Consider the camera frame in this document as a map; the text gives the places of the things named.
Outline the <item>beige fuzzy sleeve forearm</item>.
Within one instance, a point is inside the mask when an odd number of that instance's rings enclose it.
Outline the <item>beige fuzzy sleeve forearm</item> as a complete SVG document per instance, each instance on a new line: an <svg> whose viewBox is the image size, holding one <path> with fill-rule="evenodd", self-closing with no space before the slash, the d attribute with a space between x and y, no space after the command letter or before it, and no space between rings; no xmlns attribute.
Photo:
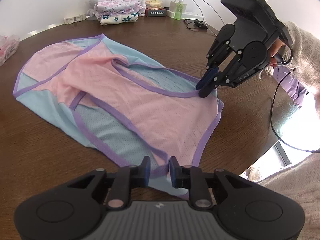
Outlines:
<svg viewBox="0 0 320 240"><path fill-rule="evenodd" d="M319 39L293 22L285 23L293 40L294 76L312 93L319 114Z"/></svg>

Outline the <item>person right hand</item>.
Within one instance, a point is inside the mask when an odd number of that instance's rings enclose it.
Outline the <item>person right hand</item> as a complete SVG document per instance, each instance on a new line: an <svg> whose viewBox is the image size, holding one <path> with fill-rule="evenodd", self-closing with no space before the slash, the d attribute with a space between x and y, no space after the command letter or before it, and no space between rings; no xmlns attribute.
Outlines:
<svg viewBox="0 0 320 240"><path fill-rule="evenodd" d="M280 61L278 61L277 58L275 58L275 56L279 53L280 50L282 51L282 48L285 46L286 44L278 38L269 48L268 52L270 54L270 62L269 62L270 67L276 67L279 65ZM287 54L283 55L281 58L281 65L289 66L291 64L292 57L293 57L292 50L288 49Z"/></svg>

